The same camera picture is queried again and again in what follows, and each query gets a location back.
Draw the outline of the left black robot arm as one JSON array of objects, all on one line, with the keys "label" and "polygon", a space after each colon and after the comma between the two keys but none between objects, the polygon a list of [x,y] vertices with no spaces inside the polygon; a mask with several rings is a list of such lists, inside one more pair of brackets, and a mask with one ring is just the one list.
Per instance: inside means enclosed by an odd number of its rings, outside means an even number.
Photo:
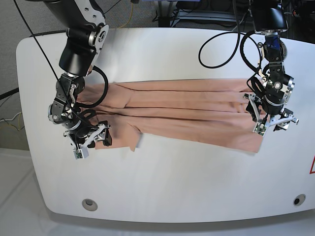
[{"label": "left black robot arm", "polygon": [[[295,87],[294,79],[285,73],[283,65],[287,57],[287,48],[280,39],[280,33],[288,30],[280,0],[251,0],[249,12],[253,20],[252,31],[242,35],[236,31],[237,42],[235,50],[240,51],[243,62],[254,74],[247,80],[247,86],[252,94],[245,94],[249,100],[246,110],[255,122],[254,133],[265,135],[268,128],[275,131],[287,130],[291,122],[299,122],[293,111],[287,109],[292,91]],[[257,43],[259,61],[252,65],[244,53],[247,39],[255,33],[262,34],[264,43]]]}]

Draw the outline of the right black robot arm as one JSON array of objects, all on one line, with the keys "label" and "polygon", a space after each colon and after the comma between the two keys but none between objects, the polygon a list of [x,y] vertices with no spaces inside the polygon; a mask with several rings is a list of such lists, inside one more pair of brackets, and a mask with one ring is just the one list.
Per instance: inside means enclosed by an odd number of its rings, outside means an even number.
[{"label": "right black robot arm", "polygon": [[[95,65],[102,50],[109,26],[103,10],[94,0],[46,0],[45,5],[66,26],[67,42],[59,66],[64,73],[56,83],[56,97],[49,107],[48,119],[61,124],[75,150],[94,148],[96,142],[108,147],[112,144],[107,121],[91,123],[94,108],[106,97],[108,79]],[[92,71],[104,79],[101,97],[91,105],[77,101],[85,88],[85,77]]]}]

